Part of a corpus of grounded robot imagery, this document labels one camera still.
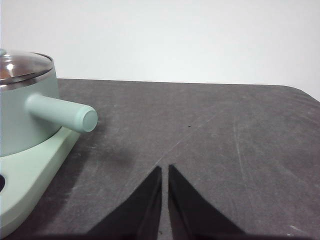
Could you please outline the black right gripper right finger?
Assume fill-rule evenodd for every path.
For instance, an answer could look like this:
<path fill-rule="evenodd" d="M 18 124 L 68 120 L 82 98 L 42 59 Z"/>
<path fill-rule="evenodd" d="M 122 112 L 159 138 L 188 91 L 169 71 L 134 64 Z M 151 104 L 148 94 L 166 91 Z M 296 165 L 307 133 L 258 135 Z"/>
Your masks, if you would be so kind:
<path fill-rule="evenodd" d="M 243 235 L 205 200 L 173 165 L 168 166 L 168 209 L 174 235 Z"/>

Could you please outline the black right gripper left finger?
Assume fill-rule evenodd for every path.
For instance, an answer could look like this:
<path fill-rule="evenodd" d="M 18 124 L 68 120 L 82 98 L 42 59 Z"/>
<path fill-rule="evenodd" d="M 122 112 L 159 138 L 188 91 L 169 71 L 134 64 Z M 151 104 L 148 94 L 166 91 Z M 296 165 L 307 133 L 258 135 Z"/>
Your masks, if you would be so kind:
<path fill-rule="evenodd" d="M 157 235 L 162 209 L 162 169 L 155 167 L 135 191 L 88 231 L 89 235 Z"/>

